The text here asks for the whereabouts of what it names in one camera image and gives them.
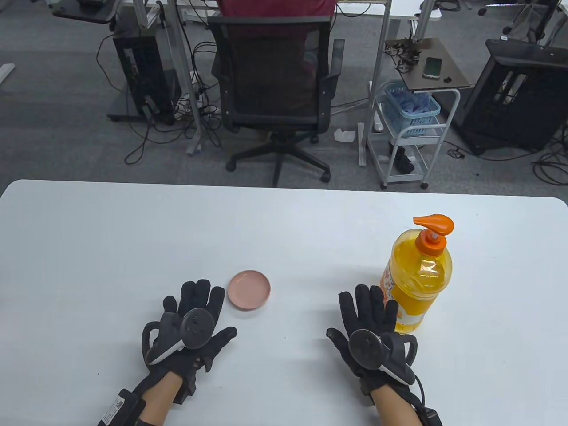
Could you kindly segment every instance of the pump nozzle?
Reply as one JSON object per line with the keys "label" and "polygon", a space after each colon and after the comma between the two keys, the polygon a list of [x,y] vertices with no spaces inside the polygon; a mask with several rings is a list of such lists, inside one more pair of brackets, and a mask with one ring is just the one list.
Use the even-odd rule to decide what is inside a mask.
{"label": "pump nozzle", "polygon": [[446,248],[444,235],[454,230],[453,221],[444,215],[429,215],[414,218],[414,223],[427,228],[416,238],[417,249],[427,256],[442,255]]}

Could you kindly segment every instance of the gray carpet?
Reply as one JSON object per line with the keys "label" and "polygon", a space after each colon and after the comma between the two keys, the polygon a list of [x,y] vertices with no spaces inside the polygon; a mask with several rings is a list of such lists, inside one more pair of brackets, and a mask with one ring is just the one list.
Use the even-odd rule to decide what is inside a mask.
{"label": "gray carpet", "polygon": [[[463,8],[460,12],[443,14],[439,22],[430,23],[428,36],[439,37],[463,72],[475,81],[488,58],[485,40],[497,38],[513,12],[492,11],[480,17],[476,6],[473,11]],[[367,96],[366,80],[373,71],[379,23],[380,20],[372,17],[338,17],[333,36],[345,38],[346,47],[334,104]],[[399,36],[407,35],[409,30],[408,24],[403,23]],[[187,32],[196,43],[212,38],[200,25],[189,24]],[[106,26],[55,18],[43,2],[18,0],[0,14],[0,64],[16,64],[16,69],[0,87],[0,193],[10,182],[24,178],[270,185],[274,167],[271,156],[241,162],[235,173],[224,169],[232,152],[258,144],[257,135],[251,131],[234,135],[220,130],[223,149],[207,142],[203,152],[194,157],[185,154],[187,141],[184,138],[167,145],[148,144],[139,164],[125,165],[125,155],[140,144],[141,138],[128,125],[112,123],[106,118],[107,108],[118,92],[109,86],[97,67],[95,53],[101,39],[108,34]],[[556,44],[563,43],[568,45],[566,29]],[[209,74],[211,56],[202,54],[197,62],[203,78],[214,82]],[[105,42],[100,60],[111,81],[121,87],[124,76],[111,40]],[[316,169],[287,158],[280,186],[380,190],[377,172],[370,161],[366,168],[358,166],[355,144],[339,143],[333,138],[337,127],[355,130],[364,112],[364,108],[357,108],[335,115],[318,145],[302,145],[330,164],[329,184],[319,181],[320,173]],[[135,128],[144,133],[143,126]],[[155,141],[166,141],[169,137],[151,133]],[[461,144],[453,133],[447,139]],[[425,157],[432,153],[428,148],[423,149]],[[566,187],[547,185],[534,177],[530,165],[533,157],[506,162],[483,161],[472,156],[455,160],[446,155],[448,148],[442,149],[427,191],[547,196],[568,201]],[[487,156],[507,158],[522,153],[502,149]],[[421,191],[415,182],[389,185],[389,190]]]}

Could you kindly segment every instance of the chair base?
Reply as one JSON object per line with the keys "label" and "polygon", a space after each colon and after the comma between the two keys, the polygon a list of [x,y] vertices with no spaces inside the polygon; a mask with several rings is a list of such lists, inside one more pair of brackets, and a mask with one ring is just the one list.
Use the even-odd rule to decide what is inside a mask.
{"label": "chair base", "polygon": [[276,188],[278,186],[278,180],[280,179],[280,171],[282,170],[282,163],[284,161],[284,155],[292,155],[306,163],[316,166],[317,168],[323,170],[320,180],[324,183],[328,183],[331,179],[331,171],[329,166],[323,161],[318,160],[306,151],[296,147],[296,144],[301,142],[306,138],[310,138],[312,143],[317,143],[318,136],[314,132],[303,133],[301,135],[295,135],[295,132],[275,132],[270,137],[270,142],[261,145],[256,148],[248,149],[243,152],[239,152],[229,159],[225,169],[228,172],[234,172],[237,168],[237,161],[243,160],[245,158],[258,157],[264,154],[276,153],[276,165],[274,168],[274,177],[272,178],[272,187]]}

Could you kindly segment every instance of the computer tower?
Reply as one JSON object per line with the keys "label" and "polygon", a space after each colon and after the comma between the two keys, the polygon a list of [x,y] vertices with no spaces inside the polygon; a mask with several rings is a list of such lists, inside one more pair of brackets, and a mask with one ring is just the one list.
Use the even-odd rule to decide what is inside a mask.
{"label": "computer tower", "polygon": [[145,99],[150,97],[156,106],[154,118],[162,123],[174,124],[175,107],[181,96],[181,89],[173,66],[170,65],[166,69],[164,67],[156,38],[157,25],[142,30],[138,26],[133,8],[124,9],[127,10],[120,13],[113,41],[127,87],[122,99],[120,96],[117,98],[113,111],[107,115],[118,121],[129,119],[134,114],[145,121],[142,106],[146,104]]}
{"label": "computer tower", "polygon": [[[487,40],[491,54],[474,87],[461,90],[452,121],[479,155],[487,149],[542,149],[568,119],[568,50]],[[433,95],[447,114],[453,94]]]}

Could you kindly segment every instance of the smartphone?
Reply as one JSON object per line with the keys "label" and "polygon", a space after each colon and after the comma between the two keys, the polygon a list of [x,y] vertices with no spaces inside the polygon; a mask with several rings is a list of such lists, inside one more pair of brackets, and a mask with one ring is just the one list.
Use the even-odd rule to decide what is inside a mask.
{"label": "smartphone", "polygon": [[442,59],[428,56],[426,58],[426,64],[424,65],[424,72],[422,73],[422,76],[426,78],[440,78],[441,71]]}

